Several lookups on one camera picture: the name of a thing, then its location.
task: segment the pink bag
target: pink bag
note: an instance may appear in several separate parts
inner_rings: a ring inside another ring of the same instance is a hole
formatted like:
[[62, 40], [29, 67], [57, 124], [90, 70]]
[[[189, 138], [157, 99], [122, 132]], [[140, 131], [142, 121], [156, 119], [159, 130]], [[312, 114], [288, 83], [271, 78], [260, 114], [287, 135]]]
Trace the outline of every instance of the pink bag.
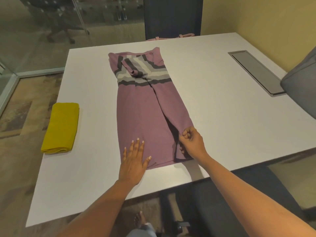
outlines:
[[[194, 34], [193, 33], [189, 33], [189, 34], [185, 34], [185, 35], [179, 35], [179, 37], [176, 37], [176, 38], [183, 38], [183, 37], [193, 37]], [[159, 38], [159, 37], [156, 37], [156, 38], [152, 38], [152, 39], [149, 39], [149, 40], [146, 40], [146, 41], [158, 41], [158, 40], [166, 40], [166, 39], [173, 39], [173, 38]]]

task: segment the yellow wall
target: yellow wall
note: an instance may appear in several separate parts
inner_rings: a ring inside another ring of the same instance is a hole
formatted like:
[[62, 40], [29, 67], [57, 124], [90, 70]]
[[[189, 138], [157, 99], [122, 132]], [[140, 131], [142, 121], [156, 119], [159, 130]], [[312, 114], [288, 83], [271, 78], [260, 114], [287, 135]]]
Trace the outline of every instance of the yellow wall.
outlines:
[[289, 71], [316, 46], [316, 0], [203, 0], [201, 35], [226, 32]]

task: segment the purple dress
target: purple dress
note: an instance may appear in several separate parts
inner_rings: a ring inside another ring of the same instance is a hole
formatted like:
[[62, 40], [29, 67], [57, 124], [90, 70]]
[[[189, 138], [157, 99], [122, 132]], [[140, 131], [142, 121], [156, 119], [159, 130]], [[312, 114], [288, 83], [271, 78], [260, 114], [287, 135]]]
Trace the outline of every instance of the purple dress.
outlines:
[[159, 47], [145, 53], [109, 53], [118, 81], [117, 126], [121, 156], [132, 140], [145, 141], [147, 169], [190, 159], [179, 150], [179, 133], [193, 126]]

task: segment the right hand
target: right hand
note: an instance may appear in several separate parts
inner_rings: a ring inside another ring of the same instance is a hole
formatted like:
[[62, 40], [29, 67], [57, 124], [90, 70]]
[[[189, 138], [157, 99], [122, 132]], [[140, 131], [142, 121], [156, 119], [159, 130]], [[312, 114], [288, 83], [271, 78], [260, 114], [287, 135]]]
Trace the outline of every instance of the right hand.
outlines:
[[203, 137], [193, 126], [186, 128], [182, 135], [179, 134], [179, 140], [183, 145], [183, 147], [180, 147], [182, 154], [187, 151], [187, 153], [199, 163], [209, 158], [204, 146]]

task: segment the hand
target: hand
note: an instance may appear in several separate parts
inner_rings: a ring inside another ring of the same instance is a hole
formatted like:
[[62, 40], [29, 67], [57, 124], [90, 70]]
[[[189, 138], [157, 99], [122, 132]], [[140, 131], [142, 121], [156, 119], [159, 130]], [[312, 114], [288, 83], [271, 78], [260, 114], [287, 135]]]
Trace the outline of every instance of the hand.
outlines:
[[204, 146], [203, 137], [193, 126], [186, 128], [182, 135], [179, 135], [179, 140], [183, 145], [180, 147], [182, 154], [187, 151], [187, 153], [199, 163], [209, 158]]
[[126, 181], [133, 187], [140, 182], [151, 159], [150, 156], [143, 163], [144, 146], [144, 141], [139, 146], [139, 138], [137, 138], [136, 143], [132, 141], [127, 154], [125, 147], [118, 180]]

